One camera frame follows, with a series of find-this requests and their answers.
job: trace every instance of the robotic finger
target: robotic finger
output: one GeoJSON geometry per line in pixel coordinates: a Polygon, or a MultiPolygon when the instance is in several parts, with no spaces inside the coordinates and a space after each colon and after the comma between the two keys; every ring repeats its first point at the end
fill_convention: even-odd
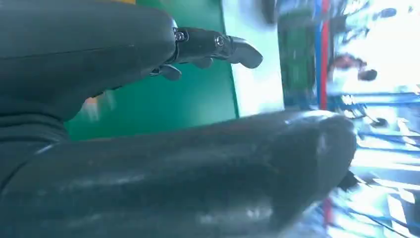
{"type": "Polygon", "coordinates": [[[199,68],[208,68],[213,59],[218,59],[256,68],[263,60],[261,53],[242,38],[200,28],[174,28],[174,36],[174,55],[150,76],[162,75],[170,80],[179,79],[181,72],[171,66],[173,63],[190,62],[199,68]]]}

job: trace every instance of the green panel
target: green panel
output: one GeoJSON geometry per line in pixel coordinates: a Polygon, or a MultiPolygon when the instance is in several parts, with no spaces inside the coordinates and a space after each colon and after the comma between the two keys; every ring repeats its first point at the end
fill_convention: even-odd
{"type": "MultiPolygon", "coordinates": [[[[178,26],[224,31],[218,0],[137,0],[137,4],[167,11],[178,26]]],[[[148,77],[110,92],[113,107],[99,98],[98,119],[79,113],[66,124],[72,139],[168,131],[237,117],[228,63],[216,61],[205,70],[187,64],[178,68],[183,73],[180,81],[148,77]]]]}

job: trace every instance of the screw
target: screw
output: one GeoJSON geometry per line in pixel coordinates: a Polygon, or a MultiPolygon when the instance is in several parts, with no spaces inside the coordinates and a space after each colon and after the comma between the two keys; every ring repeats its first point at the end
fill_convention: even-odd
{"type": "Polygon", "coordinates": [[[224,45],[224,39],[221,36],[217,36],[214,39],[214,42],[216,43],[217,46],[223,46],[224,45]]]}
{"type": "Polygon", "coordinates": [[[185,40],[185,34],[183,32],[180,32],[180,31],[175,32],[175,40],[176,41],[185,40]]]}

